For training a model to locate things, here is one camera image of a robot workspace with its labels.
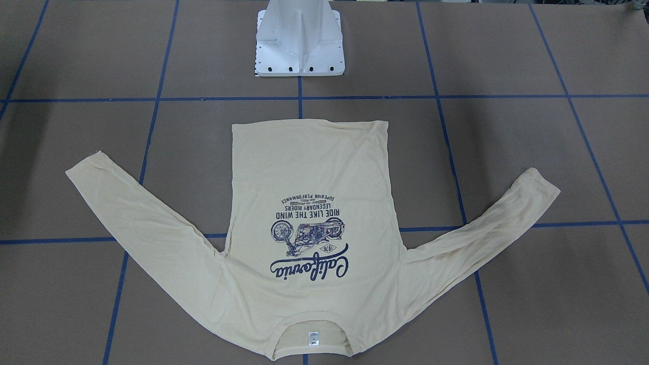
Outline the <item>cream long-sleeve California shirt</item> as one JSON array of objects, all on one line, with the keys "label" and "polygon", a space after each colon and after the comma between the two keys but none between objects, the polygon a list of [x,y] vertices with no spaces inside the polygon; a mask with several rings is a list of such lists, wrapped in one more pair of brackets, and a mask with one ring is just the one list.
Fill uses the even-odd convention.
[{"label": "cream long-sleeve California shirt", "polygon": [[104,152],[66,175],[197,323],[271,360],[376,346],[515,242],[560,194],[529,168],[470,224],[408,249],[387,122],[235,124],[232,211],[218,251]]}]

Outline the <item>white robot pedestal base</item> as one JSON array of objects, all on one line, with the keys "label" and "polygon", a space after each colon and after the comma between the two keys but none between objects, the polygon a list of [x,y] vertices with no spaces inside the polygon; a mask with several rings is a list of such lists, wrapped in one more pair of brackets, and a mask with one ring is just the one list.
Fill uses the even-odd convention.
[{"label": "white robot pedestal base", "polygon": [[331,77],[345,72],[340,14],[329,1],[269,1],[257,15],[258,77]]}]

